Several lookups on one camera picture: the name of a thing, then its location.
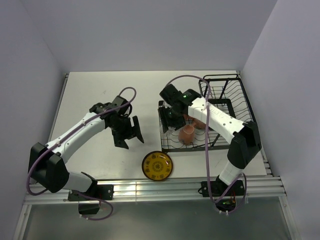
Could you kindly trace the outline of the pink mug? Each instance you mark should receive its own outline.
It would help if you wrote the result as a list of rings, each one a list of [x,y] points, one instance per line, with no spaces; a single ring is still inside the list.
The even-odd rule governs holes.
[[[178,140],[183,145],[190,145],[193,143],[195,137],[195,127],[193,125],[185,125],[178,134]]]
[[[189,115],[183,114],[183,118],[186,124],[192,124],[195,119]]]

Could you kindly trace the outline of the red floral patterned bowl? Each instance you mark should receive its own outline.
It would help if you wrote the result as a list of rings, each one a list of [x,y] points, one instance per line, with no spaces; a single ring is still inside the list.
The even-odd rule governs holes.
[[[206,128],[206,123],[194,118],[192,121],[192,125],[196,128],[196,129],[202,129],[204,130]]]

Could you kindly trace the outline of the yellow patterned plate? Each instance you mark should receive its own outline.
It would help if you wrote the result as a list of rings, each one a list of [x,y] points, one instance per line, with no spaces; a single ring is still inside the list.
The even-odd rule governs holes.
[[[142,160],[143,175],[151,181],[162,182],[170,177],[173,172],[171,157],[162,151],[152,151]]]

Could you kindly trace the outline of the clear shot glass front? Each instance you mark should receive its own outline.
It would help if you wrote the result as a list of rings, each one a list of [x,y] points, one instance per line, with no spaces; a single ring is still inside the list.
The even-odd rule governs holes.
[[[174,127],[169,127],[168,130],[165,132],[165,134],[167,136],[170,136],[174,132],[175,132],[175,128]]]

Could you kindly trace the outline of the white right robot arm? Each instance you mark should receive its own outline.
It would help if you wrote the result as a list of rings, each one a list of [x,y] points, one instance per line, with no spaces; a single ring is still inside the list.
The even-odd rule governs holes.
[[[183,115],[187,115],[205,123],[229,144],[228,162],[216,183],[216,189],[220,194],[229,194],[234,188],[233,181],[261,150],[257,123],[244,122],[228,115],[193,89],[181,92],[172,84],[168,84],[159,95],[169,105],[158,108],[164,132],[170,128],[182,128]]]

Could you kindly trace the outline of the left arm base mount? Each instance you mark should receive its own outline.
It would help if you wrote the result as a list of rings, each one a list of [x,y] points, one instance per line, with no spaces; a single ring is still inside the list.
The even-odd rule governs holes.
[[[69,202],[78,202],[78,213],[83,218],[88,218],[92,221],[98,221],[100,219],[109,218],[114,207],[108,201],[113,199],[114,185],[113,184],[98,184],[93,187],[92,190],[87,192],[77,192],[70,190],[67,200]],[[98,214],[99,210],[102,210],[102,206],[107,205],[110,212],[105,217],[94,218]]]

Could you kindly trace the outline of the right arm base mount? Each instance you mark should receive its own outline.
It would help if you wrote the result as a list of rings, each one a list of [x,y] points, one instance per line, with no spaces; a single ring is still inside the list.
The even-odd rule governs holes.
[[[218,200],[221,195],[223,195],[224,191],[227,189],[227,185],[222,181],[216,179],[210,181],[211,194],[215,200]],[[202,197],[209,197],[208,183],[207,181],[202,181],[200,183],[200,188],[198,189],[198,193],[202,195]],[[222,212],[233,211],[237,207],[236,197],[245,196],[247,193],[246,183],[243,183],[242,180],[237,180],[228,190],[228,192],[224,195],[227,196],[228,199],[221,199],[215,206],[218,210]]]

